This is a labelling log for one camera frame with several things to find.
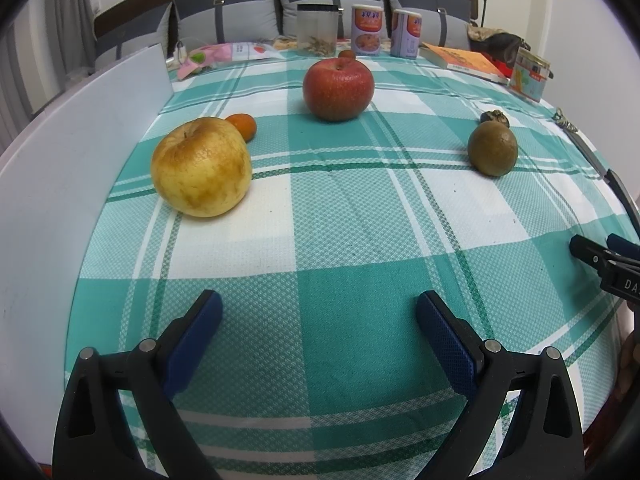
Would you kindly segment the brown round pear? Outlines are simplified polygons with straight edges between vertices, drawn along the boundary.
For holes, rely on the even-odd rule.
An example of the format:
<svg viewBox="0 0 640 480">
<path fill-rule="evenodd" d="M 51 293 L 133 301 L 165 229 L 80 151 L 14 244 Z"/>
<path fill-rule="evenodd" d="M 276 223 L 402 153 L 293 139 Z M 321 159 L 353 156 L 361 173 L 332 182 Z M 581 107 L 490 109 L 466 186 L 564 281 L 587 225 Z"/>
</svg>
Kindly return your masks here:
<svg viewBox="0 0 640 480">
<path fill-rule="evenodd" d="M 488 177 L 508 174 L 518 159 L 518 141 L 502 122 L 481 122 L 471 133 L 468 156 L 472 166 Z"/>
</svg>

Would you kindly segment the red apple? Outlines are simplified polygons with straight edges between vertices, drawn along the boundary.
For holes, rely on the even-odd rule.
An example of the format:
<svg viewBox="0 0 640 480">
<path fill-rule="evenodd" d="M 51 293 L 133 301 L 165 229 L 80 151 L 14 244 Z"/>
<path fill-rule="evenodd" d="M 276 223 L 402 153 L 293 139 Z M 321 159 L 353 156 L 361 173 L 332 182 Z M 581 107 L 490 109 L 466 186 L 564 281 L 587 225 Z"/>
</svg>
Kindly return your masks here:
<svg viewBox="0 0 640 480">
<path fill-rule="evenodd" d="M 306 107 L 326 122 L 356 118 L 370 104 L 374 89 L 371 71 L 356 58 L 326 58 L 314 63 L 303 79 Z"/>
</svg>

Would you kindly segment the key bundle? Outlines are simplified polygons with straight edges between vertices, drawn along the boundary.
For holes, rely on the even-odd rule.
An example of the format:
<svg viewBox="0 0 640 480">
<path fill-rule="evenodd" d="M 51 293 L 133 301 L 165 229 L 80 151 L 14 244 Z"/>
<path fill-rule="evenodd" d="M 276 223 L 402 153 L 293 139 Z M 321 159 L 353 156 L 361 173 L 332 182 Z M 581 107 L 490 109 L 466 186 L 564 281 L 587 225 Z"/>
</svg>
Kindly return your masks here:
<svg viewBox="0 0 640 480">
<path fill-rule="evenodd" d="M 566 118 L 565 114 L 559 107 L 555 110 L 552 116 L 552 122 L 567 133 L 576 133 L 578 131 L 578 128 Z"/>
</svg>

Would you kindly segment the dark dried fruit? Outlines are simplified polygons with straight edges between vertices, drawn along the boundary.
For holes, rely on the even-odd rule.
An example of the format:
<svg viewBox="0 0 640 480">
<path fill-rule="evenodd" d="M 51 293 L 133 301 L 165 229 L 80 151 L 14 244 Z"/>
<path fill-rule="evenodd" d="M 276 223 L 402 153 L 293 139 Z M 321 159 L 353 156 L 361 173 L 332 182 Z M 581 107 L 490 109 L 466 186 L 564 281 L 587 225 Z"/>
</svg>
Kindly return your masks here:
<svg viewBox="0 0 640 480">
<path fill-rule="evenodd" d="M 509 118 L 501 110 L 485 110 L 480 114 L 480 122 L 498 122 L 506 128 L 510 127 Z"/>
</svg>

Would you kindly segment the black bag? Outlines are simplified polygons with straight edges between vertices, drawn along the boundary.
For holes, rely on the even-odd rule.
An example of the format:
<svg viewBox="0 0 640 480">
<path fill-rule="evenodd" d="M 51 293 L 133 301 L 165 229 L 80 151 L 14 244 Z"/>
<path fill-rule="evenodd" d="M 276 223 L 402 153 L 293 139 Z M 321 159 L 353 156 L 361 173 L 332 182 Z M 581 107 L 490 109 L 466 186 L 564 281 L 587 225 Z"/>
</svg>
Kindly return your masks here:
<svg viewBox="0 0 640 480">
<path fill-rule="evenodd" d="M 468 26 L 471 50 L 488 54 L 493 60 L 512 68 L 518 50 L 531 51 L 530 45 L 520 36 L 506 32 L 501 28 Z"/>
</svg>

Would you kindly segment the orange book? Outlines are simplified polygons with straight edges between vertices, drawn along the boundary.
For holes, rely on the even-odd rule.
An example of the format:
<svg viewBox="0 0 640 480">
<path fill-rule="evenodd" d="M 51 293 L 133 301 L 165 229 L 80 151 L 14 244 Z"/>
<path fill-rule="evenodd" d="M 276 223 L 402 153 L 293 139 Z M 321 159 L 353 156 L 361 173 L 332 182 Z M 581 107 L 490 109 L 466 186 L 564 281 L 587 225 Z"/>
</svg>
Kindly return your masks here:
<svg viewBox="0 0 640 480">
<path fill-rule="evenodd" d="M 482 78 L 495 84 L 507 84 L 508 78 L 498 68 L 488 61 L 481 53 L 421 44 L 421 53 L 427 61 L 443 68 L 462 74 Z"/>
</svg>

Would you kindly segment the white board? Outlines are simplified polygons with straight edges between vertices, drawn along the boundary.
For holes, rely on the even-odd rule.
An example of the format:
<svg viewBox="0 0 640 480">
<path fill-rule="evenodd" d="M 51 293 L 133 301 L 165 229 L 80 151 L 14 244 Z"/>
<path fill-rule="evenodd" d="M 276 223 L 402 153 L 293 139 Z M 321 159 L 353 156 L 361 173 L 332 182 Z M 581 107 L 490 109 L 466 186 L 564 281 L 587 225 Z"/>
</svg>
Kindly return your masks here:
<svg viewBox="0 0 640 480">
<path fill-rule="evenodd" d="M 1 155 L 1 413 L 50 462 L 70 306 L 92 231 L 130 153 L 170 99 L 146 47 L 41 112 Z"/>
</svg>

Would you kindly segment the green plaid tablecloth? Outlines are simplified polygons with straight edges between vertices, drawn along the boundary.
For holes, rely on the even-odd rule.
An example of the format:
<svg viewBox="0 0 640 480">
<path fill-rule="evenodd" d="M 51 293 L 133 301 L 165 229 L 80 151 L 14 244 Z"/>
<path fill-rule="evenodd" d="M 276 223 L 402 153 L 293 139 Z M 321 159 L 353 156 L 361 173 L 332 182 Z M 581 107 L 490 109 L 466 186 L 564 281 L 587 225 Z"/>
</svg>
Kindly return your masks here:
<svg viewBox="0 0 640 480">
<path fill-rule="evenodd" d="M 69 361 L 128 350 L 220 293 L 220 329 L 175 404 L 224 478 L 413 478 L 464 404 L 416 325 L 427 289 L 482 338 L 557 348 L 584 425 L 614 386 L 620 300 L 568 243 L 634 229 L 552 107 L 423 61 L 367 66 L 372 102 L 341 124 L 308 113 L 309 61 L 293 53 L 176 81 L 88 245 Z M 468 156 L 485 110 L 518 141 L 498 178 Z M 152 187 L 157 143 L 235 113 L 258 125 L 247 196 L 215 219 L 174 211 Z"/>
</svg>

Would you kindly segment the right orange food can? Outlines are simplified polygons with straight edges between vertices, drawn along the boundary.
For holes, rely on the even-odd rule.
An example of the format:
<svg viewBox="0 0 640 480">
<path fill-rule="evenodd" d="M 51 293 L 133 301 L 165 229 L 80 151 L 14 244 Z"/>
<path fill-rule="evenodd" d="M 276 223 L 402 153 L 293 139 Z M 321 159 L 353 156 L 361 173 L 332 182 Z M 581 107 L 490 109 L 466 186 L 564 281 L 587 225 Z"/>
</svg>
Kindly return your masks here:
<svg viewBox="0 0 640 480">
<path fill-rule="evenodd" d="M 392 17 L 390 55 L 395 58 L 416 58 L 421 43 L 422 15 L 396 9 Z"/>
</svg>

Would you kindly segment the orange food can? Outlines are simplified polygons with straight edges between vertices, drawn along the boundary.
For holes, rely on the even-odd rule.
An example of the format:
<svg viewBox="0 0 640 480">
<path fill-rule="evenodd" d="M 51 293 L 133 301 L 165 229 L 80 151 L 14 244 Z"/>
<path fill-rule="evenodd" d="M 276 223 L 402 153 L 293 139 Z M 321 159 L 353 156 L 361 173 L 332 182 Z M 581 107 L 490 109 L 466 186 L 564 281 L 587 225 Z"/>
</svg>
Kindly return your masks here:
<svg viewBox="0 0 640 480">
<path fill-rule="evenodd" d="M 383 9 L 356 4 L 352 7 L 350 46 L 356 55 L 378 55 L 381 51 Z"/>
<path fill-rule="evenodd" d="M 390 55 L 395 58 L 416 58 L 421 43 L 422 15 L 396 9 L 392 17 Z"/>
</svg>

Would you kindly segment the left orange food can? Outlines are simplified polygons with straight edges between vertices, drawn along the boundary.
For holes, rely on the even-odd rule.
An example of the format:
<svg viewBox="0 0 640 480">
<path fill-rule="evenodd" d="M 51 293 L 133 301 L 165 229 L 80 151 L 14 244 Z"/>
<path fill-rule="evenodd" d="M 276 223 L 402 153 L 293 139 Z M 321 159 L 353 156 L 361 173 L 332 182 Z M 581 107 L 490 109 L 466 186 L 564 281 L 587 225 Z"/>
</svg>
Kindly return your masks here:
<svg viewBox="0 0 640 480">
<path fill-rule="evenodd" d="M 378 55 L 381 51 L 383 9 L 356 4 L 352 7 L 350 46 L 356 55 Z"/>
</svg>

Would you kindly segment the small orange tangerine far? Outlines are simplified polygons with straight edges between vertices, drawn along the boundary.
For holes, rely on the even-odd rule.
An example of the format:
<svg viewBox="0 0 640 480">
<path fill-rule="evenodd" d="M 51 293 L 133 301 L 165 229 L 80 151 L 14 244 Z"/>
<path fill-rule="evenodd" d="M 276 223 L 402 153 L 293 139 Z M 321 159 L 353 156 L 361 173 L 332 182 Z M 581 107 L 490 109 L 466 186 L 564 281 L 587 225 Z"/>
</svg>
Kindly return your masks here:
<svg viewBox="0 0 640 480">
<path fill-rule="evenodd" d="M 250 114 L 232 114 L 226 118 L 227 122 L 241 133 L 246 143 L 254 139 L 257 133 L 257 122 Z"/>
</svg>

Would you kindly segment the clear jar black lid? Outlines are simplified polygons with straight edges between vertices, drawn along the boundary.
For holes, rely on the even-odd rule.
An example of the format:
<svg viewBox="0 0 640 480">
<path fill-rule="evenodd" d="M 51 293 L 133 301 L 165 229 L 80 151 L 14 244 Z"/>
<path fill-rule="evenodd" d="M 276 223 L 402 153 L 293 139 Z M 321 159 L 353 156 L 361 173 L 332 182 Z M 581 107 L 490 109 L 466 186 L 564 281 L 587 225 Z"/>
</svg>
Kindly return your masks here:
<svg viewBox="0 0 640 480">
<path fill-rule="evenodd" d="M 297 52 L 303 56 L 333 58 L 340 17 L 341 9 L 335 4 L 299 4 L 296 15 Z"/>
</svg>

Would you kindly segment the pink snack packet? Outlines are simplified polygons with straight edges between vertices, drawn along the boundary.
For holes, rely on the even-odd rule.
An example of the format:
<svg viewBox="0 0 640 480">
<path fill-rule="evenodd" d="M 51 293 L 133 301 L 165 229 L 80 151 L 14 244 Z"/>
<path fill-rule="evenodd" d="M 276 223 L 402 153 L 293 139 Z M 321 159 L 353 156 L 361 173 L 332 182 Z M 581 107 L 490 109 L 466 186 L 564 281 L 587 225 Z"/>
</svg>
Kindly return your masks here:
<svg viewBox="0 0 640 480">
<path fill-rule="evenodd" d="M 183 80 L 202 70 L 212 70 L 236 63 L 283 60 L 283 55 L 268 44 L 257 42 L 232 42 L 213 44 L 192 50 L 177 68 L 177 79 Z"/>
</svg>

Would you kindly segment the grey curtain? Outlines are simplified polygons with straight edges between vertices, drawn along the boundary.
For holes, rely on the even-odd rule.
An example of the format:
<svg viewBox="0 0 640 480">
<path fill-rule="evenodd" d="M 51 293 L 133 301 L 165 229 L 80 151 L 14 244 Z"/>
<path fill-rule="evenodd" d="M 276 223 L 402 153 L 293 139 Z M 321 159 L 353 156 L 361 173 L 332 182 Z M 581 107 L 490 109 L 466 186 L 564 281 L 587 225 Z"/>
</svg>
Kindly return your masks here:
<svg viewBox="0 0 640 480">
<path fill-rule="evenodd" d="M 96 62 L 90 0 L 1 0 L 1 148 Z"/>
</svg>

